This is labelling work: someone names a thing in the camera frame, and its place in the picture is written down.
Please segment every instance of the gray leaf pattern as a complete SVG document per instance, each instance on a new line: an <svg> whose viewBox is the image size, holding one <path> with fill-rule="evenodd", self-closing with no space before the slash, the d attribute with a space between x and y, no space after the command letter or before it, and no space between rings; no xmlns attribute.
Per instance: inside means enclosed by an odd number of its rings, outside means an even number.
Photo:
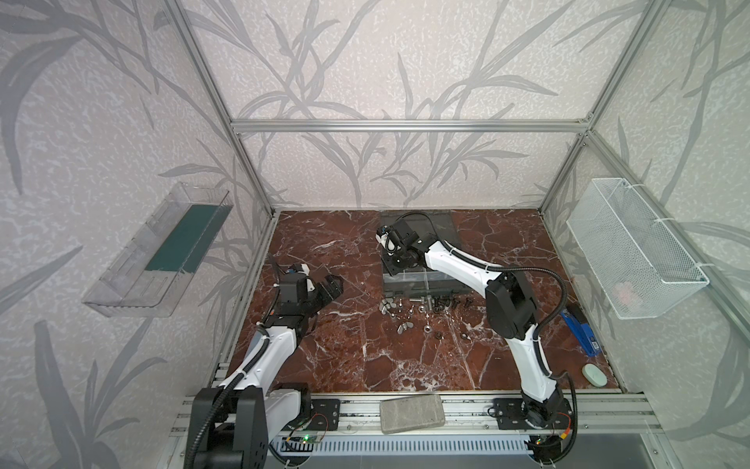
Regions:
<svg viewBox="0 0 750 469"><path fill-rule="evenodd" d="M216 173L222 178L216 184L216 187L228 187L231 190L235 200L235 207L240 222L244 228L245 236L240 238L229 238L226 230L222 228L217 235L214 244L211 245L209 253L203 262L222 271L224 275L215 286L203 297L199 305L211 304L205 323L210 325L213 330L213 346L216 347L221 336L226 329L227 321L231 306L240 294L242 282L245 279L248 267L251 264L243 248L257 245L260 239L260 230L263 227L261 220L264 218L262 207L259 204L253 205L251 220L246 219L243 213L243 205L237 198L238 192L244 193L247 197L254 199L254 192L246 184L239 181L237 175L236 162L232 162L232 170L229 171L221 161L216 157L214 152L201 140L197 140L202 150L214 161L214 166L205 164L188 163L174 167L159 176L172 178L187 174L198 173Z"/></svg>
<svg viewBox="0 0 750 469"><path fill-rule="evenodd" d="M4 3L19 5L19 2L14 0L4 0ZM213 111L204 110L198 104L198 102L206 102L203 97L191 95L170 78L175 72L173 64L160 62L157 66L154 62L153 44L151 44L149 34L169 24L164 11L159 10L153 13L151 5L143 0L91 0L75 5L74 8L69 5L69 2L54 0L31 0L21 3L24 5L23 9L19 9L20 16L0 14L0 30L3 32L13 35L39 35L38 39L32 39L31 45L21 48L7 61L2 62L0 69L0 134L5 155L5 158L0 161L0 168L10 176L9 180L12 180L19 199L23 200L28 196L26 193L28 189L24 184L28 160L17 140L17 127L22 121L22 105L27 96L35 93L32 89L36 84L44 81L41 77L50 72L51 66L56 62L62 62L63 66L73 63L71 56L74 53L71 51L77 53L79 47L85 49L85 54L88 54L85 56L87 60L96 63L99 58L104 59L102 62L112 67L112 78L122 78L126 86L136 89L136 95L140 101L139 109L136 109L133 115L127 116L129 119L145 118L148 127L157 131L159 122L155 118L156 115L152 114L152 110L157 109L154 107L154 102L162 104L157 101L157 95L163 94L162 91L167 88L174 97L178 98L179 106L184 104L184 107L174 110L180 113L195 112L199 119L202 119L199 127L202 125L202 129L207 129L220 141L228 143L227 135L217 124ZM145 16L146 13L142 11L146 10L144 7L148 7L151 12L147 13L148 19ZM122 42L116 36L116 32L121 32L120 24L117 28L110 29L109 23L114 23L113 18L125 19L122 25L129 25L133 28L134 41L131 41L133 45ZM25 40L26 38L23 38L20 44L27 44ZM157 57L160 60L164 58L162 55ZM222 253L222 257L218 257L217 254L211 258L223 259L221 265L216 262L213 262L213 265L220 265L222 272L227 274L218 282L222 288L215 288L206 299L206 301L213 301L215 306L207 315L206 323L215 323L213 327L214 342L216 342L216 338L221 336L226 326L228 309L232 301L240 294L242 281L251 264L248 259L252 255L250 249L257 243L263 223L267 218L260 204L254 203L255 193L246 185L247 178L244 174L238 174L238 171L242 171L237 168L238 162L232 161L231 166L222 165L219 158L216 158L203 142L199 142L197 148L207 151L215 165L188 163L166 170L160 176L218 174L221 179L217 182L217 187L227 186L233 190L231 197L234 198L236 206L239 204L238 192L246 196L242 200L243 209L246 212L236 210L235 213L238 213L240 224L247 235L235 238L222 231L211 248L211 252ZM18 280L0 287L0 315L18 305L69 263L82 249L82 246L71 249L43 266L32 265L30 271L21 271L21 277ZM109 442L113 441L114 434L123 431L124 428L139 425L140 421L135 416L110 415L112 406L123 395L123 392L129 391L131 384L141 374L150 368L155 366L158 368L159 365L166 363L166 360L160 357L152 357L140 363L131 364L151 324L150 319L141 323L103 377L99 376L96 360L91 363L80 414L76 410L79 408L76 399L80 398L80 394L75 393L73 388L66 389L65 387L63 382L65 372L60 369L53 348L53 338L50 337L51 326L48 326L45 320L40 320L34 325L36 384L41 401L46 408L46 423L49 426L49 435L52 437L51 441L47 437L47 441L40 440L39 443L42 443L40 447L44 447L44 443L54 443L59 452L59 459L50 467L60 469L89 469L91 467L116 469L121 467L118 456L110 447ZM3 455L0 458L0 465L2 467L26 467L12 455Z"/></svg>
<svg viewBox="0 0 750 469"><path fill-rule="evenodd" d="M734 437L720 430L742 422L750 414L750 351L743 339L731 331L705 414L693 424L667 432L677 441L714 434L750 448L750 436Z"/></svg>
<svg viewBox="0 0 750 469"><path fill-rule="evenodd" d="M583 45L583 47L581 47L580 52L583 52L592 44L594 44L596 41L598 41L599 39L602 39L609 31L617 27L620 23L624 23L626 20L629 20L632 17L639 16L641 12L643 12L647 3L648 3L647 0L634 0L633 2L630 2L625 5L605 11L604 13L599 14L598 16L592 18L591 20L586 21L583 25L581 25L574 31L570 32L570 34L566 35L564 38L557 41L555 45L561 44L569 39L572 39L580 35L585 30L598 25L599 23L606 23L608 20L611 20L598 33L596 33L596 35L592 39L590 39L588 42L586 42Z"/></svg>
<svg viewBox="0 0 750 469"><path fill-rule="evenodd" d="M0 290L0 315L9 310L13 305L21 301L32 291L34 291L39 285L44 283L49 277L55 272L60 270L69 260L73 259L76 254L81 252L83 246L71 249L69 252L63 254L52 262L36 269L29 274L24 275L12 284L2 288Z"/></svg>
<svg viewBox="0 0 750 469"><path fill-rule="evenodd" d="M710 66L708 71L704 74L700 86L691 92L687 92L683 97L692 98L698 95L698 101L695 107L695 115L690 129L688 131L688 139L685 142L685 146L682 149L682 153L679 156L677 165L675 166L674 172L670 181L664 187L661 192L659 202L662 205L667 205L672 193L677 187L680 177L683 174L685 166L688 163L690 154L692 153L695 143L701 137L703 131L704 119L708 97L711 92L714 81L720 76L733 70L736 67L744 65L750 62L750 50L740 56L737 59L726 62L723 66L721 63L721 47L722 47L722 36L724 35L727 27L750 5L750 2L744 1L737 5L732 11L727 12L727 5L725 0L718 2L709 2L708 8L703 19L703 25L695 38L695 44L690 57L690 64L688 70L685 73L685 77L682 80L681 89L684 89L687 82L695 69L695 65L698 62L698 58L704 50L709 50L710 53ZM713 18L713 31L706 37L708 25L711 23Z"/></svg>
<svg viewBox="0 0 750 469"><path fill-rule="evenodd" d="M348 107L343 103L321 101L319 96L326 86L326 72L338 60L347 44L354 38L359 26L368 18L368 15L380 7L380 0L369 0L362 4L357 13L349 22L346 31L338 39L334 49L327 57L321 59L317 51L315 39L323 29L338 23L338 20L327 20L318 23L318 11L320 4L317 0L310 0L307 4L307 12L302 24L302 30L293 33L284 31L280 22L272 15L266 14L265 18L273 28L278 51L285 62L289 64L288 71L284 73L271 65L269 58L265 57L251 40L247 26L243 23L232 2L219 5L215 2L205 2L213 16L206 17L196 11L189 11L190 21L196 28L203 29L213 35L222 38L227 43L238 47L260 60L263 66L271 73L278 82L279 89L263 93L250 100L240 111L239 115L244 119L252 119L254 113L266 107L277 109L277 119L292 119L302 117L315 119L315 109L323 108L334 110L342 115L342 118L364 119L359 111ZM461 110L467 100L470 99L475 90L484 88L510 87L524 92L536 93L548 96L557 96L557 92L541 84L534 83L525 77L514 74L500 74L500 71L518 54L520 54L533 41L545 33L571 6L569 2L556 9L528 31L524 32L511 43L507 44L497 54L487 58L488 51L493 46L495 33L500 20L508 5L508 0L498 4L493 16L484 43L478 51L472 72L455 83L447 86L436 98L425 98L419 105L415 106L414 93L410 84L409 60L403 53L396 57L396 68L403 86L404 114L409 119L420 115L429 116L430 119L461 119ZM492 119L501 119L514 107L509 103L505 108L499 110ZM384 110L384 118L390 119ZM393 155L385 155L384 151L378 152L378 142L383 138L382 134L370 134L361 148L355 147L351 141L338 142L337 136L327 133L303 134L299 138L305 140L318 151L324 159L341 171L349 180L352 187L354 204L362 207L363 188L361 177L375 153L386 156L391 163L384 169L380 176L370 177L370 182L377 180L387 181L392 187L403 195L403 206L408 206L426 191L442 187L454 176L456 169L461 168L462 174L468 179L472 167L483 166L495 174L496 179L500 177L500 169L493 159L495 158L525 158L527 155L517 152L506 152L500 149L484 149L488 144L480 143L483 133L477 134L428 134L395 132L395 152ZM263 178L262 165L268 157L268 147L274 138L274 134L261 136L262 146L257 155L258 169L267 192L273 198L274 203L287 206L294 202L279 198L284 190L276 190ZM414 174L412 170L404 167L404 164L413 158L416 152L428 150L430 166L425 168L423 174Z"/></svg>
<svg viewBox="0 0 750 469"><path fill-rule="evenodd" d="M83 419L80 418L73 406L63 383L47 322L39 321L34 325L37 387L47 410L47 420L52 432L52 439L60 452L60 461L53 466L76 469L91 469L94 466L106 467L107 469L120 467L112 449L98 438L108 431L114 431L138 420L134 417L127 417L116 420L102 428L101 431L99 431L99 427L117 396L138 374L143 373L153 365L167 362L161 358L147 359L133 367L121 378L128 363L138 351L138 347L148 332L152 321L149 318L141 323L133 337L115 358L98 392L96 392L98 373L94 361L86 384Z"/></svg>
<svg viewBox="0 0 750 469"><path fill-rule="evenodd" d="M690 204L693 203L693 199L685 196L685 191L695 191L696 184L700 184L696 181L698 177L695 168L692 168L689 172L686 171L693 158L702 158L704 163L707 161L708 164L705 168L710 171L710 175L719 181L722 179L720 173L713 171L712 162L718 159L718 155L714 155L712 152L707 154L705 152L705 141L702 139L710 137L710 135L704 136L706 129L715 129L717 123L721 122L720 117L717 117L721 113L717 113L715 110L722 107L722 100L734 101L741 93L739 90L745 89L741 87L745 85L743 79L734 76L730 81L726 74L731 71L738 72L740 68L742 68L742 73L745 73L750 62L750 50L747 50L746 37L742 36L742 33L739 32L741 28L738 27L740 24L745 24L743 21L746 22L749 18L750 8L748 6L750 6L750 2L747 0L739 0L738 2L673 0L670 3L670 11L668 11L668 14L670 14L669 21L665 20L670 29L662 32L658 40L656 37L652 39L652 44L656 45L651 46L649 58L639 59L643 62L637 68L637 73L641 75L636 79L637 81L631 81L621 91L622 97L619 98L621 103L628 101L637 104L637 106L631 108L628 105L623 105L622 111L619 107L614 107L614 111L610 114L616 120L612 119L609 124L609 135L615 140L619 140L619 156L623 162L630 165L633 165L634 161L636 164L646 164L640 176L640 182L646 183L649 174L654 171L659 171L660 176L665 176L662 178L667 180L667 184L662 186L663 190L660 194L659 190L656 191L661 204L673 210L673 213L680 213L681 216L689 219L689 221L680 220L679 224L688 234L692 235L697 241L701 241L702 245L707 246L707 252L712 252L713 245L728 246L724 250L730 254L723 254L720 256L722 258L708 255L706 256L708 262L713 263L734 287L750 291L750 269L746 265L746 256L742 254L750 248L750 231L746 229L745 220L736 216L735 213L732 214L733 217L722 217L721 211L717 211L715 216L706 216L705 212L700 210L697 211L699 215L690 219L689 214L693 211ZM674 10L687 11L689 14L678 14ZM678 29L677 24L680 24L680 27L684 24L689 29ZM679 33L689 32L692 36L689 42L692 49L684 55L684 58L677 57L673 62L670 60L665 64L659 64L666 67L664 70L673 68L679 74L677 77L675 77L675 74L664 74L662 79L659 69L653 62L655 57L659 57L656 54L670 53L666 46L658 42L664 40L667 32L675 34L674 37ZM717 86L716 80L720 77L724 79L721 81L721 85ZM646 89L654 90L653 94L643 96L636 93L633 95L633 87L637 86L646 86ZM687 113L684 111L686 104L690 109ZM654 127L657 131L663 129L665 135L670 135L665 139L670 144L676 143L677 151L675 155L663 155L664 152L654 152L653 140L649 139L644 142L644 139L640 138L635 132L630 135L629 143L626 135L629 121L626 121L626 116L630 116L630 119L632 119L631 126L635 128L636 118L634 116L642 116L650 112L659 115L664 113L665 110L669 112L676 106L682 106L679 114L685 115L685 124L683 124L682 119L677 119L665 123L664 126L656 125ZM675 139L674 130L671 126L676 123L679 125L680 134ZM696 151L699 145L703 145L703 149ZM717 203L717 201L722 204L727 194L730 194L730 197L737 197L731 191L716 193L702 191L696 200L700 200L700 204L705 203L705 206L711 207L711 204ZM555 201L550 213L564 212L563 204L563 201ZM564 239L562 229L560 236ZM718 317L707 319L709 317L707 313L708 311L696 311L694 313L701 320L706 317L706 330L713 326L720 326L722 329L727 326L726 321L719 315L718 309L717 311L711 311ZM746 459L747 449L750 449L750 435L747 435L746 431L747 421L750 417L750 404L748 404L750 395L750 351L740 334L731 325L728 326L730 333L726 343L722 339L721 343L708 344L704 337L699 339L703 348L700 354L712 358L717 357L715 362L710 362L708 368L704 366L694 370L694 372L703 375L715 372L710 394L694 394L692 396L693 398L703 398L706 407L700 409L700 416L693 422L688 425L681 424L679 428L667 431L667 435L672 441L690 442L690 449L687 449L686 445L675 446L676 449L679 447L680 451L684 451L684 454L687 455L697 454L697 451L710 454L712 457L715 455L716 464L723 464L722 467L733 466L728 462L722 463L721 459L733 457L733 462ZM610 332L615 332L611 322ZM661 362L655 365L658 367L657 369L667 366L672 372L680 373L685 368L693 368L692 362L689 360L674 363L675 366L673 366L671 362L664 363L661 357L658 359ZM658 396L662 400L668 400L669 391L665 393L664 388L661 388L658 391ZM654 408L657 412L664 411L667 415L671 413L680 415L680 406L684 405L684 402L684 398L680 397L676 398L674 402L661 402L659 404L661 410L657 407ZM719 438L725 443L729 442L729 444L721 445Z"/></svg>

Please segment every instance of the red marble surface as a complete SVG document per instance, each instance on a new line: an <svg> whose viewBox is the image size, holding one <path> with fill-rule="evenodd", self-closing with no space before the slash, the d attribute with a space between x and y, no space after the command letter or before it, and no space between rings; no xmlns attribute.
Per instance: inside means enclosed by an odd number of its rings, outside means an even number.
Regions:
<svg viewBox="0 0 750 469"><path fill-rule="evenodd" d="M452 215L467 252L506 265L546 267L567 279L535 210L466 210ZM375 211L284 212L280 217L270 248L276 261L282 266L306 263L316 280L333 273L345 283L343 295L321 312L316 329L284 363L277 381L307 382L313 392L520 389L508 345L489 327L478 294L472 295L470 305L462 301L453 311L415 313L410 319L414 327L397 334L406 318L392 319L379 310L383 273L374 238L379 220ZM548 314L560 297L557 283L541 273L528 278L540 315ZM255 323L273 298L272 285L272 270L266 264L230 370L247 353ZM403 309L408 307L405 300ZM432 328L429 334L424 331L427 324ZM541 339L552 371L569 370L577 388L590 387L581 374L590 362L607 375L609 387L617 387L606 359L601 354L587 357L562 318L545 328Z"/></svg>

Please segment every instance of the ventilation grille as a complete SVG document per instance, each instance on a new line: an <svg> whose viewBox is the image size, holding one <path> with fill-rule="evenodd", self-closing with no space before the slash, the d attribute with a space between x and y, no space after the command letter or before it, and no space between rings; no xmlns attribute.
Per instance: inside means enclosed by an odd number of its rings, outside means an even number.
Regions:
<svg viewBox="0 0 750 469"><path fill-rule="evenodd" d="M320 443L302 444L290 442L296 451L284 445L283 437L276 437L271 444L281 455L510 455L531 454L523 435L331 435Z"/></svg>

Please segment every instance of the red wire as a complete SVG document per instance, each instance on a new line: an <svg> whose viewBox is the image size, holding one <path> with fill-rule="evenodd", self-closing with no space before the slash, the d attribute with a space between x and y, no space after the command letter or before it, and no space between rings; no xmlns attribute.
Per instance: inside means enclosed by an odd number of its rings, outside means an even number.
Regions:
<svg viewBox="0 0 750 469"><path fill-rule="evenodd" d="M560 415L564 415L564 416L568 417L568 428L566 428L565 430L566 431L570 430L570 425L573 423L572 420L570 420L570 416L567 413L563 413L563 412L558 412L558 413Z"/></svg>

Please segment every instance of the cable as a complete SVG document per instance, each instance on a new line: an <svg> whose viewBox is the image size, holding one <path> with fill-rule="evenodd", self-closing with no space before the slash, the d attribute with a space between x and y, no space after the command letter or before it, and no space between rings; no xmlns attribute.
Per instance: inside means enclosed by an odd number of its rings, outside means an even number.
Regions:
<svg viewBox="0 0 750 469"><path fill-rule="evenodd" d="M456 256L459 259L461 259L463 262L466 262L474 267L482 268L489 272L542 272L547 275L550 275L552 278L554 278L560 287L560 300L557 303L557 306L555 306L555 309L552 310L550 314L547 315L542 321L539 322L537 327L534 329L534 333L532 334L532 343L534 344L534 354L536 355L536 361L539 364L539 368L552 380L558 381L561 380L563 377L567 376L568 378L568 384L570 386L571 391L571 400L573 402L573 415L571 416L572 420L572 433L570 437L570 441L565 446L565 449L560 453L557 458L551 459L551 464L554 464L558 462L560 459L564 458L572 449L573 443L575 443L576 435L578 434L578 400L576 399L575 395L575 383L573 382L573 377L568 373L567 371L563 371L562 373L555 375L552 374L552 371L547 367L547 364L545 363L545 359L542 356L542 347L539 344L539 333L544 329L545 326L547 326L549 323L554 320L555 317L557 317L560 312L564 309L567 301L568 301L568 287L565 284L565 281L563 278L558 274L557 272L549 269L545 269L543 267L510 267L510 266L501 266L499 264L492 264L492 263L483 263L476 259L472 259L471 257L468 257L468 253L464 253L461 250L456 249L454 246L451 246L450 243L443 240L440 235L437 232L437 228L435 228L435 223L432 222L432 218L425 213L420 212L419 210L414 210L411 212L404 213L400 217L396 218L396 221L399 221L402 218L405 218L409 215L420 215L425 217L432 226L433 231L435 232L435 236L437 237L438 241L440 241L440 244L448 251L448 253L451 256Z"/></svg>
<svg viewBox="0 0 750 469"><path fill-rule="evenodd" d="M308 456L307 458L305 458L303 462L299 464L291 464L292 462L291 459L287 459L286 461L284 461L284 459L281 458L281 455L278 453L278 451L276 451L276 448L274 448L274 445L269 444L268 449L271 451L271 454L274 456L274 458L276 458L277 461L283 464L284 467L300 467L301 465L303 465L305 462L307 462L310 459L310 456Z"/></svg>
<svg viewBox="0 0 750 469"><path fill-rule="evenodd" d="M552 458L550 464L540 461L540 463L544 465L554 465L556 462L565 458L570 450L573 449L575 438L578 436L578 399L575 396L575 384L573 383L573 377L567 371L564 371L561 375L566 375L568 377L568 385L570 386L570 400L573 402L573 414L570 416L572 431L570 434L570 441L565 445L565 448L562 449L562 452L556 458Z"/></svg>
<svg viewBox="0 0 750 469"><path fill-rule="evenodd" d="M274 310L274 306L276 306L276 302L279 300L279 293L281 292L281 288L279 287L279 283L281 283L281 268L279 268L279 265L276 263L276 259L274 259L273 256L271 256L270 253L268 253L268 263L271 264L271 268L274 270L274 278L276 279L276 296L274 297L274 301L271 302L270 305L268 305L268 309L265 310L265 314L262 316L260 323L265 324L266 320L268 320L269 316L271 315L271 311Z"/></svg>
<svg viewBox="0 0 750 469"><path fill-rule="evenodd" d="M260 345L260 350L258 350L258 353L255 354L255 356L250 359L250 362L247 363L244 367L242 367L242 371L240 371L234 379L232 379L231 382L229 382L226 387L221 391L219 396L214 401L214 404L211 406L211 409L208 411L208 415L205 416L205 420L203 420L203 424L201 424L200 429L195 434L195 438L193 439L193 442L190 444L190 446L187 448L187 451L185 451L185 468L186 469L193 469L193 465L195 464L195 456L198 453L198 446L200 446L200 442L203 440L203 437L206 435L206 432L209 429L210 425L214 424L214 419L216 418L216 414L219 412L219 409L224 405L224 401L226 401L227 397L229 397L229 394L235 389L235 386L239 384L240 381L242 381L242 378L247 376L247 373L250 372L251 369L255 366L256 363L258 363L258 360L263 356L263 354L266 352L266 349L269 347L269 333L266 331L266 328L263 326L258 326L258 332L260 332L263 335L262 344Z"/></svg>
<svg viewBox="0 0 750 469"><path fill-rule="evenodd" d="M463 262L466 262L468 264L471 264L474 267L480 267L484 270L487 270L489 272L542 272L547 275L550 275L552 278L554 278L557 283L560 286L560 300L557 303L557 306L555 306L555 309L552 310L550 314L547 315L542 321L539 322L536 329L534 329L534 333L532 335L532 341L534 344L534 353L536 355L536 361L539 363L539 367L544 371L544 373L551 379L559 380L563 377L562 374L560 375L553 375L552 371L549 370L547 365L545 364L544 358L542 356L542 349L539 346L539 333L544 329L545 326L547 326L552 320L557 317L558 314L564 309L567 301L568 301L568 287L565 285L565 281L563 280L560 275L549 269L545 269L543 267L510 267L510 266L501 266L499 264L492 264L492 263L482 263L475 259L472 259L471 257L468 257L468 253L465 253L459 249L456 249L454 246L452 246L447 241L443 240L440 235L437 233L437 228L435 228L435 223L432 222L432 218L425 213L420 212L419 210L414 210L411 212L404 213L400 217L396 218L396 221L399 221L402 218L405 218L409 215L420 215L425 217L432 226L433 231L435 232L435 236L437 237L438 241L443 245L443 247L448 250L451 256L456 256L459 259L461 259Z"/></svg>

